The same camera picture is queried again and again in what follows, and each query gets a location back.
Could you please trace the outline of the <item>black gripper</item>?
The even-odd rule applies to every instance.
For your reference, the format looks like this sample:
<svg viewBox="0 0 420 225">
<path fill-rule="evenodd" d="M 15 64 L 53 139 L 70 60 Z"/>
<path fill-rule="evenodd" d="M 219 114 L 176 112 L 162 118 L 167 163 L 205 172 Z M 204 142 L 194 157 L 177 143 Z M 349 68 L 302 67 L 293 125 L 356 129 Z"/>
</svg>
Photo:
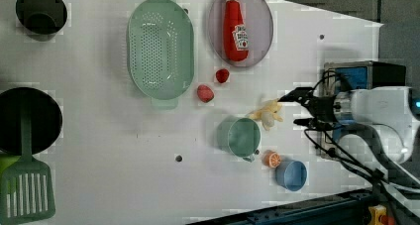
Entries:
<svg viewBox="0 0 420 225">
<path fill-rule="evenodd" d="M 312 118 L 295 119 L 297 126 L 315 128 L 318 130 L 332 130 L 337 123 L 334 115 L 333 97 L 315 97 L 312 87 L 296 87 L 278 99 L 279 102 L 297 102 L 305 104 Z"/>
</svg>

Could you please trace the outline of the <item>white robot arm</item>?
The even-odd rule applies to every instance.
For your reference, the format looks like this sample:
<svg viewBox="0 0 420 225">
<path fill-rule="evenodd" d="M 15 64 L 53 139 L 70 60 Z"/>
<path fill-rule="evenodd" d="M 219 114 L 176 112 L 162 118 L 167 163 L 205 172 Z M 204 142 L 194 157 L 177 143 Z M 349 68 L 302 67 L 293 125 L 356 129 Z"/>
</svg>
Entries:
<svg viewBox="0 0 420 225">
<path fill-rule="evenodd" d="M 402 166 L 418 145 L 416 90 L 384 86 L 317 97 L 311 87 L 297 87 L 280 100 L 297 102 L 308 110 L 311 117 L 304 121 L 306 127 L 321 131 L 335 124 L 342 127 L 342 137 L 360 137 L 387 175 L 389 186 L 408 199 L 419 198 L 419 179 Z"/>
</svg>

